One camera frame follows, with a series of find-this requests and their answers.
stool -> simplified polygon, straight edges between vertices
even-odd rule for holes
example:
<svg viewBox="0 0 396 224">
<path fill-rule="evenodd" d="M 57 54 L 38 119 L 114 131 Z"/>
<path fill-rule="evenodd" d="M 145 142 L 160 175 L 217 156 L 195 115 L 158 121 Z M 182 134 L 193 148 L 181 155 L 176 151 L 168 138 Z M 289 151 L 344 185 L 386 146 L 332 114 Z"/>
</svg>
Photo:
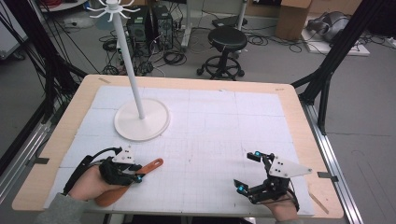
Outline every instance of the stool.
<svg viewBox="0 0 396 224">
<path fill-rule="evenodd" d="M 206 60 L 202 67 L 197 69 L 198 76 L 204 73 L 204 69 L 212 76 L 210 79 L 217 77 L 230 78 L 236 81 L 236 76 L 242 77 L 245 75 L 239 62 L 228 57 L 230 52 L 243 49 L 248 44 L 248 39 L 244 33 L 230 26 L 220 26 L 210 31 L 207 39 L 213 47 L 221 52 L 221 56 L 214 56 Z M 211 62 L 216 59 L 219 59 L 218 63 Z M 227 60 L 231 60 L 233 65 L 227 65 Z"/>
</svg>

black stool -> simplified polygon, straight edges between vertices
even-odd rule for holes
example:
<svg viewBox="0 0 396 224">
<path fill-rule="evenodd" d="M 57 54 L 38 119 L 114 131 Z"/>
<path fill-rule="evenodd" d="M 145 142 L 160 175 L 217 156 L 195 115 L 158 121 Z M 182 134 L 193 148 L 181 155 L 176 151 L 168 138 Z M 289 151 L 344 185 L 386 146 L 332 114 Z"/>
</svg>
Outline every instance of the black stool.
<svg viewBox="0 0 396 224">
<path fill-rule="evenodd" d="M 248 44 L 248 39 L 244 33 L 230 26 L 220 26 L 212 30 L 207 38 L 209 43 L 222 54 L 221 56 L 214 56 L 206 60 L 202 67 L 197 69 L 197 75 L 200 76 L 203 74 L 205 69 L 212 76 L 210 79 L 217 77 L 230 78 L 236 81 L 236 76 L 244 76 L 245 72 L 241 69 L 239 62 L 234 58 L 228 57 L 230 52 L 243 49 Z M 219 58 L 217 64 L 211 63 L 212 60 L 217 58 Z M 227 66 L 228 59 L 233 61 L 233 65 Z"/>
</svg>

desk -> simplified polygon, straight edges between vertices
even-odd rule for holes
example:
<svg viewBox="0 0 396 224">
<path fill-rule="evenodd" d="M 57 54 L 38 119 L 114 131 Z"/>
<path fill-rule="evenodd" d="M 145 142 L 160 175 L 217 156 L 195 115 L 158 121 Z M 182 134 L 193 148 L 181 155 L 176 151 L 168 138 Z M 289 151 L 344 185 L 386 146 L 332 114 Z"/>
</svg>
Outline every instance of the desk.
<svg viewBox="0 0 396 224">
<path fill-rule="evenodd" d="M 317 143 L 305 118 L 298 96 L 291 85 L 219 80 L 137 77 L 139 87 L 229 90 L 277 94 L 289 125 L 290 135 L 301 164 L 317 172 L 326 172 Z M 101 86 L 129 86 L 128 77 L 87 76 L 65 111 L 40 157 L 49 158 L 48 164 L 36 164 L 26 178 L 12 207 L 20 211 L 41 211 L 50 193 L 57 169 L 70 148 L 78 127 L 90 109 Z M 332 181 L 312 174 L 305 177 L 314 205 L 314 217 L 340 218 L 344 215 Z"/>
</svg>

gray sleeve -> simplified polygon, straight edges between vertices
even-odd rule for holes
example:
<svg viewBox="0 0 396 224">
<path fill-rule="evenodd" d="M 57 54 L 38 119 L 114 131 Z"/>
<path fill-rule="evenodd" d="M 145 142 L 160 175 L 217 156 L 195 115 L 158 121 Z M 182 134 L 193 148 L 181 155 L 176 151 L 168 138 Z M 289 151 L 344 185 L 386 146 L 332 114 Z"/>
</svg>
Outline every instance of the gray sleeve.
<svg viewBox="0 0 396 224">
<path fill-rule="evenodd" d="M 49 209 L 39 214 L 35 224 L 79 224 L 87 202 L 57 194 Z"/>
<path fill-rule="evenodd" d="M 281 221 L 281 222 L 275 222 L 275 224 L 304 224 L 302 220 L 290 220 L 290 221 Z"/>
</svg>

cable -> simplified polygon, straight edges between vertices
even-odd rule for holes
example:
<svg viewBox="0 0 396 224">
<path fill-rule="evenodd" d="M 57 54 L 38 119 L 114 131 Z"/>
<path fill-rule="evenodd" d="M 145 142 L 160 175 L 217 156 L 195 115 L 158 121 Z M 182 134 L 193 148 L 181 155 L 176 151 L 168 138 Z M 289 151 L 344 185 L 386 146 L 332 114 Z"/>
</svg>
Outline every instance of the cable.
<svg viewBox="0 0 396 224">
<path fill-rule="evenodd" d="M 187 61 L 187 57 L 184 53 L 178 52 L 178 51 L 166 51 L 165 54 L 163 55 L 163 60 L 165 61 L 166 64 L 169 65 L 182 65 Z"/>
</svg>

